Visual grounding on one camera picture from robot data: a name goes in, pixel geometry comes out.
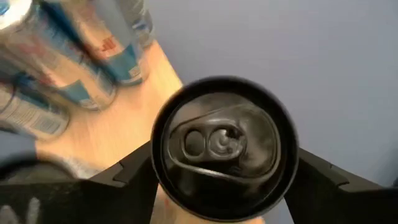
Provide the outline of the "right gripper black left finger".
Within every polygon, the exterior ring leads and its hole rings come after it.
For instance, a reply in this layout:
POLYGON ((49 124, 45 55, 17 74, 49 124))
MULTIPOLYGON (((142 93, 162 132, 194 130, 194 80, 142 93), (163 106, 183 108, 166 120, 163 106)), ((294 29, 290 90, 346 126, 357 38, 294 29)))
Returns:
POLYGON ((113 166, 90 178, 95 184, 90 223, 150 222, 158 180, 147 142, 113 166))

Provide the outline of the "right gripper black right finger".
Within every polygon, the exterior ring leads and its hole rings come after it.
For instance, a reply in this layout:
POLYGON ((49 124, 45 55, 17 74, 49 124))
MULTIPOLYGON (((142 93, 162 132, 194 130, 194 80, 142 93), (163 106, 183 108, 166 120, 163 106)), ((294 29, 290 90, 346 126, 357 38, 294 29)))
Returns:
POLYGON ((285 200, 295 224, 345 223, 340 207, 341 185, 348 179, 332 169, 332 164, 299 149, 299 163, 295 179, 285 200))

